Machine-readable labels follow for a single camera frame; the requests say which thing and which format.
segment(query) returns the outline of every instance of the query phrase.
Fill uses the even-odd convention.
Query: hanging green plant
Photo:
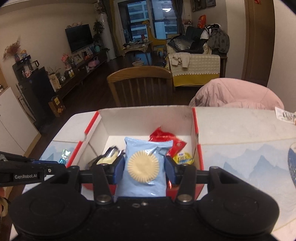
[[[101,37],[100,34],[104,31],[104,25],[102,22],[96,20],[94,23],[94,31],[95,34],[93,36],[93,40],[95,43],[98,43],[101,41]]]

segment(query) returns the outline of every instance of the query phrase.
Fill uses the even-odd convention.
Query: black refrigerator
[[[44,124],[51,122],[55,116],[48,102],[56,93],[52,88],[45,68],[36,69],[28,78],[19,80],[19,86],[36,119],[36,128],[40,129]]]

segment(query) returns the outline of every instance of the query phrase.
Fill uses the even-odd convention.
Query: giraffe chair
[[[148,39],[149,39],[149,41],[152,41],[152,43],[151,43],[152,51],[153,51],[154,47],[156,47],[156,46],[164,46],[164,50],[166,51],[167,40],[166,39],[156,39],[153,37],[149,20],[145,20],[144,22],[142,22],[142,24],[145,24],[147,27]]]

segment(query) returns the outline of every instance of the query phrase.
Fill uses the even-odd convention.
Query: white cabinet
[[[6,89],[0,95],[0,122],[24,153],[38,135],[38,131],[30,122],[11,88]]]
[[[25,152],[0,122],[0,151],[23,155]]]

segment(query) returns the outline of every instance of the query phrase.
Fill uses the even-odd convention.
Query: red bag
[[[206,24],[206,15],[201,15],[198,19],[197,27],[198,28],[204,28]]]
[[[173,141],[172,148],[168,151],[167,155],[170,157],[174,157],[178,154],[185,146],[186,142],[177,138],[174,134],[170,132],[164,132],[158,127],[151,135],[150,140],[153,142],[165,142],[165,141]]]

